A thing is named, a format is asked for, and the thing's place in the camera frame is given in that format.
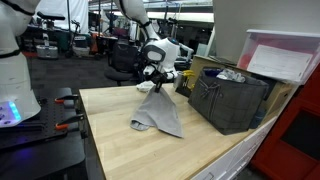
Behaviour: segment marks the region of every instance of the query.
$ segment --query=wooden table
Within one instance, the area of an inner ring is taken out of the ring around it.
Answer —
[[[189,179],[253,132],[224,136],[172,84],[163,87],[177,106],[183,139],[156,128],[130,128],[147,95],[135,86],[80,90],[107,179]]]

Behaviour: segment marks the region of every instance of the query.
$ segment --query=wooden tabletop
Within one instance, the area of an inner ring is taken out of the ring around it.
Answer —
[[[177,106],[183,139],[130,128],[147,95],[135,86],[80,90],[107,179],[189,179],[253,132],[224,136],[172,84],[163,87]]]

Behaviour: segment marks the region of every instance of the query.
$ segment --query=white robot body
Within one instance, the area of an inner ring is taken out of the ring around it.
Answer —
[[[26,58],[15,36],[21,35],[40,0],[11,0],[24,12],[0,1],[0,128],[11,127],[40,112],[30,85]]]
[[[174,62],[178,56],[179,46],[175,42],[171,42],[168,38],[151,41],[144,48],[145,58],[152,63],[150,66],[147,66],[143,73],[145,75],[152,74],[155,70],[160,73],[167,73],[167,79],[173,79],[178,76],[175,68]]]

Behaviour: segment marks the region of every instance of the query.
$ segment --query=storage bin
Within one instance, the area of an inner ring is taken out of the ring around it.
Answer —
[[[206,75],[205,71],[215,69],[202,69],[189,104],[224,135],[247,131],[268,84],[244,75],[244,83]]]
[[[320,60],[320,34],[254,30],[237,67],[281,81],[304,84]]]

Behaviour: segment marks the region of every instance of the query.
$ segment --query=office chair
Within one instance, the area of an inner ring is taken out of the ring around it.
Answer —
[[[105,70],[105,77],[117,81],[121,86],[122,81],[133,79],[135,73],[140,72],[137,47],[128,44],[115,43],[113,46],[113,55],[111,65]]]
[[[118,38],[118,43],[119,44],[127,44],[127,45],[129,45],[129,40],[127,38],[124,38],[124,37],[119,37]]]

